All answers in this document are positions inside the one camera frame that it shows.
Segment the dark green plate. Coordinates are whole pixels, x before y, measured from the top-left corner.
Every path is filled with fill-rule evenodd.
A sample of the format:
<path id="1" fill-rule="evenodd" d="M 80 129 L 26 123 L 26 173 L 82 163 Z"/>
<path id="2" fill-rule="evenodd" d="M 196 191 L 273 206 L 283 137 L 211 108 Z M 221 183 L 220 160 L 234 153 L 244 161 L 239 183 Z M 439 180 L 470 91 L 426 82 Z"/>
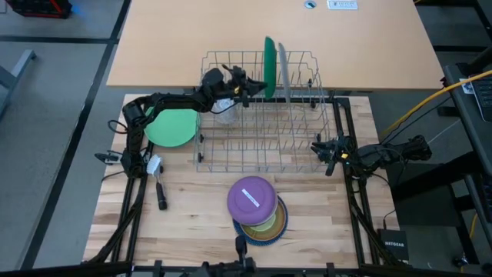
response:
<path id="1" fill-rule="evenodd" d="M 276 89 L 277 74 L 277 50 L 274 40 L 268 36 L 264 40 L 264 82 L 267 87 L 264 89 L 266 99 L 272 98 Z"/>

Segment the light green plate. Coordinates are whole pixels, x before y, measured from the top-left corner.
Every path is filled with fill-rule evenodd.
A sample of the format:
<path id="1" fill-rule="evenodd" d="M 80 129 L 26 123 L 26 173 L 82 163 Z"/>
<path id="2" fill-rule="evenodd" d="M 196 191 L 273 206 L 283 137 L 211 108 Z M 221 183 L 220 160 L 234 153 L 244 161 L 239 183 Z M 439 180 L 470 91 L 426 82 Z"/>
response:
<path id="1" fill-rule="evenodd" d="M 155 145 L 174 148 L 181 146 L 196 134 L 198 113 L 191 109 L 168 109 L 145 128 L 145 134 Z"/>

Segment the black aluminium table frame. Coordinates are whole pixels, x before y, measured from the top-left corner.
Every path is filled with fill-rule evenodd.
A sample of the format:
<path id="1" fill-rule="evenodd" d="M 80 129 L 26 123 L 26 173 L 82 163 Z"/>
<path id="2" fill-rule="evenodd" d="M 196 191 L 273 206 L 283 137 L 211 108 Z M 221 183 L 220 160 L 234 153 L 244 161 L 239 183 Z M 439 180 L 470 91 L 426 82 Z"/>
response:
<path id="1" fill-rule="evenodd" d="M 354 131 L 360 145 L 377 141 L 368 98 L 351 97 L 348 107 L 331 105 L 332 137 L 342 129 Z M 288 227 L 278 241 L 248 247 L 258 266 L 314 269 L 332 262 L 352 269 L 371 260 L 368 237 L 350 213 L 342 167 L 337 166 L 332 176 L 325 175 L 326 167 L 295 173 L 199 172 L 194 164 L 194 139 L 176 148 L 153 148 L 163 158 L 168 208 L 159 209 L 155 180 L 149 178 L 141 215 L 122 238 L 120 259 L 130 258 L 136 265 L 159 260 L 180 268 L 236 259 L 237 233 L 227 195 L 237 180 L 257 175 L 274 186 L 288 210 Z"/>

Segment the sage green plate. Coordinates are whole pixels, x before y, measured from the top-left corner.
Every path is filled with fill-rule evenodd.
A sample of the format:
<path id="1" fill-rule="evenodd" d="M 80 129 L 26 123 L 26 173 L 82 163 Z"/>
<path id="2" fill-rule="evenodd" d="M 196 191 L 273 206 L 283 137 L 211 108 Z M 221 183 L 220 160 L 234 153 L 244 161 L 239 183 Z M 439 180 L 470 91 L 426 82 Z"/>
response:
<path id="1" fill-rule="evenodd" d="M 272 210 L 272 213 L 267 218 L 263 219 L 261 222 L 258 223 L 248 224 L 248 227 L 257 232 L 263 232 L 264 230 L 271 229 L 275 224 L 276 220 L 279 218 L 278 211 L 279 211 L 279 205 L 276 205 L 275 209 Z"/>

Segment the patterned glass cup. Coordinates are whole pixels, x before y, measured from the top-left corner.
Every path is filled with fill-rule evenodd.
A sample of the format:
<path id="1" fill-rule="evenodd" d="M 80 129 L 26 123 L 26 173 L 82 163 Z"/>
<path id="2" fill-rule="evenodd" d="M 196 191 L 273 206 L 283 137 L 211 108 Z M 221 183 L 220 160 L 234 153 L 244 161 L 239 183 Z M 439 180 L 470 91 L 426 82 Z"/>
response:
<path id="1" fill-rule="evenodd" d="M 238 118 L 235 105 L 236 102 L 233 99 L 219 99 L 214 103 L 211 113 L 214 114 L 217 122 L 223 125 L 230 125 L 236 122 Z"/>

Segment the black and red toolbox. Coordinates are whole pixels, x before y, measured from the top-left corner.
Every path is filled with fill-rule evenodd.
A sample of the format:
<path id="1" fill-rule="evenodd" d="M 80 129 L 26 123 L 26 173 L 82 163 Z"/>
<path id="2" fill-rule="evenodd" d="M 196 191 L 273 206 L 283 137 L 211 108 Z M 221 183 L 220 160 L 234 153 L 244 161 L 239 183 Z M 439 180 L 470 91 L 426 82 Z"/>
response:
<path id="1" fill-rule="evenodd" d="M 24 17 L 67 19 L 71 14 L 69 0 L 5 0 L 13 12 Z"/>

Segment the white desk power outlet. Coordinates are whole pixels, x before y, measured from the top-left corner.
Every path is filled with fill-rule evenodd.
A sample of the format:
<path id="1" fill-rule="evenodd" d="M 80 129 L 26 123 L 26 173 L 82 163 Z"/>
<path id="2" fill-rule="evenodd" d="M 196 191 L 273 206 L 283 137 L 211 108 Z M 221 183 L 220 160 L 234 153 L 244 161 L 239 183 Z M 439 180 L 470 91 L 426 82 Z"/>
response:
<path id="1" fill-rule="evenodd" d="M 330 10 L 358 10 L 357 0 L 327 0 Z"/>

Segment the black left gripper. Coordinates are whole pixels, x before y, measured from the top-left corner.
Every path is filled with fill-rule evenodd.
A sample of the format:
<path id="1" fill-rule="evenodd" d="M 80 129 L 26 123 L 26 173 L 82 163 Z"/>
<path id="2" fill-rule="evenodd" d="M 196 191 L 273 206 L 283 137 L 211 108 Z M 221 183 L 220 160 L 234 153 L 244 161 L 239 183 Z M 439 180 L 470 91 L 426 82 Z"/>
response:
<path id="1" fill-rule="evenodd" d="M 250 100 L 258 94 L 264 92 L 264 88 L 267 88 L 266 82 L 255 81 L 251 78 L 247 78 L 245 81 L 239 83 L 233 83 L 229 81 L 225 85 L 225 91 L 221 93 L 222 98 L 237 99 L 244 108 L 250 106 Z"/>

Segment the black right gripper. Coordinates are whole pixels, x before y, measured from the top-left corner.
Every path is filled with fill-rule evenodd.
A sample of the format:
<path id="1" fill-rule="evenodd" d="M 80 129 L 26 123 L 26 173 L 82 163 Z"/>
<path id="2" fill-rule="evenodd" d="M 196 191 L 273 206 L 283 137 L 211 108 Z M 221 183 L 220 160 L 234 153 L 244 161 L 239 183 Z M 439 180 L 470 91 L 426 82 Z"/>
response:
<path id="1" fill-rule="evenodd" d="M 352 137 L 344 135 L 342 131 L 337 136 L 327 142 L 312 142 L 311 149 L 317 151 L 319 160 L 325 160 L 327 169 L 326 176 L 332 176 L 334 168 L 338 162 L 348 159 L 355 150 L 355 141 Z"/>

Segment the black Netgear switch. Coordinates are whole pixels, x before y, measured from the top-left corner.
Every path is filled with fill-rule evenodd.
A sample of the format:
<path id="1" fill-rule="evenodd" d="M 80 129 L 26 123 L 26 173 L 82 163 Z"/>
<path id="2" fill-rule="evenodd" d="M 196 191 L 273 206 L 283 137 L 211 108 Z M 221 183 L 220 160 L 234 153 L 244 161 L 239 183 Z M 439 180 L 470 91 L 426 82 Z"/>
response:
<path id="1" fill-rule="evenodd" d="M 405 231 L 378 229 L 378 235 L 386 248 L 398 259 L 404 262 L 409 260 L 407 236 Z"/>

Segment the black clamp bracket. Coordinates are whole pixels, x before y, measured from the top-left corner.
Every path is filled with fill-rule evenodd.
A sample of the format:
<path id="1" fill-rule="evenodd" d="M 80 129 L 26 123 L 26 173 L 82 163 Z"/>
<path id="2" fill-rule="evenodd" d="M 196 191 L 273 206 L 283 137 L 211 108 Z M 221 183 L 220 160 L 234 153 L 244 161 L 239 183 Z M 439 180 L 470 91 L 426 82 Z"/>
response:
<path id="1" fill-rule="evenodd" d="M 115 153 L 95 153 L 95 157 L 97 160 L 103 162 L 106 165 L 114 165 L 119 163 L 119 155 Z"/>

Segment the grey plate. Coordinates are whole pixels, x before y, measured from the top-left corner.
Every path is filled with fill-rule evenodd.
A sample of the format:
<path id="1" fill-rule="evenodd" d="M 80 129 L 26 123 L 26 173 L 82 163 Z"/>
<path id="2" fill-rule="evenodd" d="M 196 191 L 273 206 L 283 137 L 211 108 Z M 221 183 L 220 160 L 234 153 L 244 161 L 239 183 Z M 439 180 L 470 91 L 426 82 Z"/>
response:
<path id="1" fill-rule="evenodd" d="M 282 43 L 279 42 L 278 47 L 279 47 L 279 62 L 281 66 L 281 78 L 284 87 L 284 98 L 286 103 L 290 103 L 291 88 L 290 88 L 290 81 L 289 81 L 287 52 Z"/>

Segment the black keyboard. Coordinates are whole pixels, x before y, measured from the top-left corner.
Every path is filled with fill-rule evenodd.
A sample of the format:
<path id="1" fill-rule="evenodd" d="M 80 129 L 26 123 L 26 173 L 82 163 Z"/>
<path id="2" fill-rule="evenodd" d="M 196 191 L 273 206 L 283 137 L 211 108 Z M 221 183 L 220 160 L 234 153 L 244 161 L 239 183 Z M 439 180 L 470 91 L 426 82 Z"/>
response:
<path id="1" fill-rule="evenodd" d="M 485 122 L 492 122 L 492 75 L 472 82 L 475 99 Z"/>

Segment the beige wooden desk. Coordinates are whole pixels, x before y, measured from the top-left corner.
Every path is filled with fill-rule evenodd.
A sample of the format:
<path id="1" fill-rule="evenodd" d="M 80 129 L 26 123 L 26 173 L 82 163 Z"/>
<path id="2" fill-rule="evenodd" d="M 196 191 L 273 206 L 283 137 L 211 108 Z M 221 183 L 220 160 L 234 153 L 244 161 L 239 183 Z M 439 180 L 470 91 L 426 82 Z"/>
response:
<path id="1" fill-rule="evenodd" d="M 185 87 L 210 51 L 254 51 L 270 37 L 317 59 L 328 88 L 434 89 L 443 71 L 413 0 L 132 0 L 110 86 Z"/>

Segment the grey metal table leg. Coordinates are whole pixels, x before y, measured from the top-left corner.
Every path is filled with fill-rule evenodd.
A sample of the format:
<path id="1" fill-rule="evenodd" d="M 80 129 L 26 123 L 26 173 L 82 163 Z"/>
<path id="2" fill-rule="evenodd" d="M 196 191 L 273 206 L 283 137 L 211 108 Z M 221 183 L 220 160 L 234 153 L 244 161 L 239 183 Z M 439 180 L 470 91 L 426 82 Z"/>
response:
<path id="1" fill-rule="evenodd" d="M 37 55 L 35 52 L 28 49 L 23 52 L 17 64 L 11 71 L 0 65 L 0 86 L 5 90 L 4 92 L 0 92 L 0 118 L 3 116 L 4 111 L 10 104 L 12 94 L 16 90 L 16 87 L 21 80 L 24 71 L 28 67 L 28 64 L 36 58 Z"/>

